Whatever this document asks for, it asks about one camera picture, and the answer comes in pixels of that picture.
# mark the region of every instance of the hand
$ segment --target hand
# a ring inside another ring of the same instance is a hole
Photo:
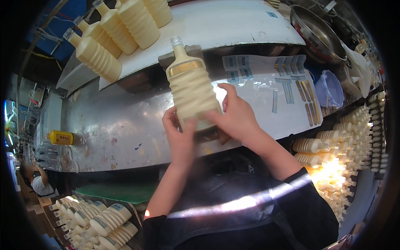
[[[176,107],[168,109],[162,117],[162,124],[167,132],[172,162],[177,166],[190,167],[194,160],[193,135],[196,130],[196,119],[186,122],[185,131],[178,131],[179,120],[176,116]]]
[[[222,102],[225,115],[211,110],[205,113],[206,118],[241,142],[244,142],[249,134],[259,132],[261,129],[256,121],[253,109],[250,104],[238,96],[235,87],[227,83],[220,83],[218,87],[227,92]]]

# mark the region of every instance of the plastic bucket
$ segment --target plastic bucket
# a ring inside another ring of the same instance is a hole
[[[315,93],[321,107],[343,106],[344,95],[339,80],[330,70],[322,71],[321,78],[315,84]]]

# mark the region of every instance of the person's right hand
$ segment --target person's right hand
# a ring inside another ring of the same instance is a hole
[[[215,123],[220,129],[231,137],[244,142],[249,134],[260,131],[253,109],[245,100],[236,93],[233,85],[220,83],[218,87],[226,90],[227,94],[222,102],[225,115],[215,111],[207,111],[206,118]]]

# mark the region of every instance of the black sleeve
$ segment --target black sleeve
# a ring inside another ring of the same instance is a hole
[[[307,170],[302,168],[285,182],[290,183],[305,176],[308,176]],[[286,213],[296,239],[306,248],[319,250],[337,241],[339,223],[311,180],[280,198],[278,203]]]
[[[145,219],[143,222],[144,250],[158,249],[158,239],[161,226],[164,224],[167,216],[162,215]]]

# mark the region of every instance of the person's left hand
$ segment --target person's left hand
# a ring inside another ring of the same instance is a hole
[[[177,166],[190,167],[194,160],[193,135],[196,130],[196,119],[186,122],[185,131],[178,131],[179,120],[176,107],[168,109],[162,117],[162,124],[167,132],[172,162]]]

